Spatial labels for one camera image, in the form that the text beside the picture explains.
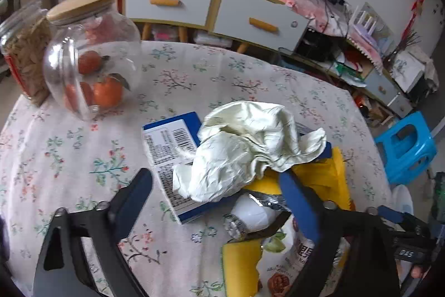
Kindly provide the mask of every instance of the crumpled cloth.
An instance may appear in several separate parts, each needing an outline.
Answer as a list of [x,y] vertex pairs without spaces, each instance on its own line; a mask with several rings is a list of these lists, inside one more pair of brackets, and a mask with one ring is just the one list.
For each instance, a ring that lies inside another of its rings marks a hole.
[[426,82],[433,92],[437,91],[439,89],[439,76],[437,75],[432,58],[429,58],[417,44],[407,48],[406,50],[425,65],[424,77]]
[[284,106],[253,101],[215,109],[198,137],[193,164],[173,168],[173,191],[197,202],[217,202],[262,178],[266,167],[284,172],[314,160],[326,147],[324,129],[299,139],[294,116]]
[[347,35],[354,47],[363,53],[381,73],[383,63],[379,52],[354,27],[348,27],[342,20],[327,17],[324,3],[315,4],[311,0],[281,0],[281,2],[284,2],[295,13],[309,19],[309,27],[317,32],[334,37]]

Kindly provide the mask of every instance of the orange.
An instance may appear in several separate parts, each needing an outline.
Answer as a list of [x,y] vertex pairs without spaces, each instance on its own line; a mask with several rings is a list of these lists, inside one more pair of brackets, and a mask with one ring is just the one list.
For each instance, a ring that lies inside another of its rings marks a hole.
[[79,57],[79,73],[87,75],[98,71],[102,66],[101,56],[96,51],[86,51]]
[[[83,92],[83,96],[85,98],[85,102],[88,106],[92,105],[94,102],[94,94],[90,85],[86,82],[81,82],[81,89]],[[77,103],[77,94],[76,88],[74,85],[67,85],[65,88],[65,95],[63,95],[63,100],[65,107],[70,111],[77,111],[78,103]]]
[[122,84],[115,78],[106,77],[93,86],[94,100],[103,109],[117,106],[122,100]]

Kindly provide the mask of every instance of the white tablecloth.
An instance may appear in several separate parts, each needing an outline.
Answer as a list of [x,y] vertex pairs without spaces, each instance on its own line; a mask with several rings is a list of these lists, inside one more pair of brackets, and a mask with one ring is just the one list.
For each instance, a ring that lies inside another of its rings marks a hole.
[[[10,237],[10,268],[32,290],[52,214],[91,209],[147,167],[141,126],[196,111],[202,119],[234,100],[282,104],[310,129],[325,128],[347,163],[357,210],[389,205],[390,190],[372,136],[347,91],[309,75],[235,52],[183,43],[143,42],[142,85],[134,100],[90,122],[48,98],[20,97],[0,137],[0,211]],[[230,238],[221,207],[178,225],[157,183],[121,251],[152,297],[223,297],[221,245]],[[94,252],[93,276],[110,294]]]

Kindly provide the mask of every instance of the yellow sponge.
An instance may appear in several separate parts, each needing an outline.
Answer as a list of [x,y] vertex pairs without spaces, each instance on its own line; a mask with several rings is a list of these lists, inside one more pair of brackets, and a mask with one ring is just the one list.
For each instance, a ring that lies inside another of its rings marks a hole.
[[223,273],[227,297],[253,297],[258,292],[261,239],[222,246]]
[[282,193],[280,184],[278,183],[279,176],[280,174],[276,171],[266,168],[266,170],[264,170],[264,176],[261,179],[255,179],[252,183],[246,185],[244,189],[264,194],[280,195]]
[[350,210],[350,195],[341,151],[332,148],[332,158],[294,165],[292,171],[304,186],[309,186],[321,200],[332,200],[341,209]]

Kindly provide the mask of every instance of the barcode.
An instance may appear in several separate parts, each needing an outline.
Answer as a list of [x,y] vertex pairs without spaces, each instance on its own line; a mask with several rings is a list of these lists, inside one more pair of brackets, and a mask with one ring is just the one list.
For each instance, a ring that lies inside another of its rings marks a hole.
[[155,145],[151,135],[145,135],[145,141],[147,141],[148,150],[150,151],[154,165],[163,164],[164,162],[175,159],[176,154],[170,144]]
[[172,133],[178,147],[187,151],[196,151],[193,141],[184,128],[173,130]]
[[191,201],[190,198],[184,199],[179,194],[175,194],[173,192],[173,164],[167,164],[159,167],[157,169],[157,174],[161,179],[165,193],[167,194],[168,199],[170,199],[170,203],[173,208]]

